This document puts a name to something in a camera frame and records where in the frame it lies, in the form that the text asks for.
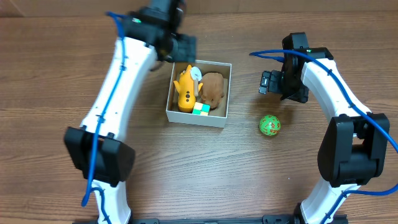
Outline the multicoloured cube puzzle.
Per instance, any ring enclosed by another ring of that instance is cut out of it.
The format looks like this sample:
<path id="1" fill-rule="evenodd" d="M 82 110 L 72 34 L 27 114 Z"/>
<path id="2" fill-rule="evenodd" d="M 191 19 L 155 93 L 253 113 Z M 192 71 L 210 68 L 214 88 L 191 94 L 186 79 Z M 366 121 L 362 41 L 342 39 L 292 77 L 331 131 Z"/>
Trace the multicoloured cube puzzle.
<path id="1" fill-rule="evenodd" d="M 196 102 L 193 107 L 192 114 L 200 116 L 208 116 L 209 112 L 210 112 L 210 105 Z"/>

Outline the yellow plastic toy figure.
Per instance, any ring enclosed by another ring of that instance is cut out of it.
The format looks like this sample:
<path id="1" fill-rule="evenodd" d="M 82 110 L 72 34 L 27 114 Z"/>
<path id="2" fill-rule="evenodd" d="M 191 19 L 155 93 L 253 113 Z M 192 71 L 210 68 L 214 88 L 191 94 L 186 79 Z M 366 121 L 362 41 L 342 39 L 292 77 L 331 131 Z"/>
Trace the yellow plastic toy figure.
<path id="1" fill-rule="evenodd" d="M 197 101 L 197 97 L 194 95 L 194 82 L 190 74 L 191 69 L 192 66 L 188 65 L 180 74 L 179 80 L 174 80 L 174 86 L 178 93 L 178 108 L 185 113 L 191 113 Z"/>

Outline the brown plush animal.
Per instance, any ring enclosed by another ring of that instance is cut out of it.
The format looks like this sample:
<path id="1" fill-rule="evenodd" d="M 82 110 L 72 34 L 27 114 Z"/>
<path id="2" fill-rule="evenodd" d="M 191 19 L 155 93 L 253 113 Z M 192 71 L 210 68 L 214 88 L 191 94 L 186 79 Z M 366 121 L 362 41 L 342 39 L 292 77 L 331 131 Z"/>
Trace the brown plush animal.
<path id="1" fill-rule="evenodd" d="M 200 97 L 204 104 L 213 110 L 218 107 L 224 97 L 224 78 L 220 73 L 206 73 L 201 79 L 203 85 L 200 90 Z"/>

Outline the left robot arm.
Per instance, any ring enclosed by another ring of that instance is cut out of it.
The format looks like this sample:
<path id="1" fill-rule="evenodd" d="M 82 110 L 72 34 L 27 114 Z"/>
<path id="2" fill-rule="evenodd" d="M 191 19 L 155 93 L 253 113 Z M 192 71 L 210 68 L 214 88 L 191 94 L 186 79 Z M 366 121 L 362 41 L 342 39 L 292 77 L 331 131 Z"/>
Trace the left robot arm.
<path id="1" fill-rule="evenodd" d="M 94 194 L 95 223 L 132 223 L 126 180 L 135 151 L 125 144 L 128 120 L 144 77 L 160 62 L 194 62 L 196 38 L 177 33 L 182 1 L 153 1 L 127 14 L 108 12 L 117 38 L 98 96 L 79 128 L 69 127 L 64 143 L 74 166 L 87 180 L 81 206 Z"/>

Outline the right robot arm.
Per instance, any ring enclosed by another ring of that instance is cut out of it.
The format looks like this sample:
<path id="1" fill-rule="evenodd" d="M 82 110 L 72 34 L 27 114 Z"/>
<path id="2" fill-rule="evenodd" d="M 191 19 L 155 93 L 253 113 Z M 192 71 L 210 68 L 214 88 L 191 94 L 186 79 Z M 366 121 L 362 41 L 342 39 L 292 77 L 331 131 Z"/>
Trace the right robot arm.
<path id="1" fill-rule="evenodd" d="M 260 58 L 282 62 L 282 71 L 262 74 L 260 93 L 302 101 L 312 92 L 329 122 L 317 163 L 320 179 L 311 194 L 289 217 L 291 223 L 347 223 L 336 211 L 352 194 L 386 196 L 397 191 L 363 191 L 384 168 L 387 145 L 397 143 L 389 134 L 389 120 L 364 106 L 341 77 L 326 48 L 280 49 L 255 52 Z"/>

